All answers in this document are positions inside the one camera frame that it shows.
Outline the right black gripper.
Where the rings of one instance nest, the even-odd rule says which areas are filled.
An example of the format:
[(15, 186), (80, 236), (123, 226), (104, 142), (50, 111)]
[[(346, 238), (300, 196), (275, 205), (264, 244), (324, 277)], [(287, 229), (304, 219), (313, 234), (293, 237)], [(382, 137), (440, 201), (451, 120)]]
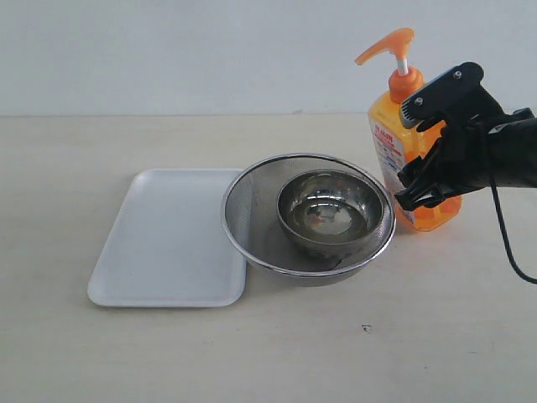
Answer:
[(499, 116), (449, 122), (427, 154), (411, 160), (398, 173), (401, 184), (408, 187), (394, 194), (401, 208), (408, 212), (433, 208), (487, 187), (497, 202), (498, 182), (488, 140), (498, 125)]

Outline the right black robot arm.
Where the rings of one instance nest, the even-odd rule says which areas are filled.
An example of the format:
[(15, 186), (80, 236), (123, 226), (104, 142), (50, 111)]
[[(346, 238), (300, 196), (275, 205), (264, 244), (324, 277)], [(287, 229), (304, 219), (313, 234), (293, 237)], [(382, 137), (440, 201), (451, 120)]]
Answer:
[(523, 108), (448, 124), (429, 152), (409, 162), (398, 177), (404, 189), (395, 199), (405, 211), (436, 207), (492, 185), (535, 188), (536, 116)]

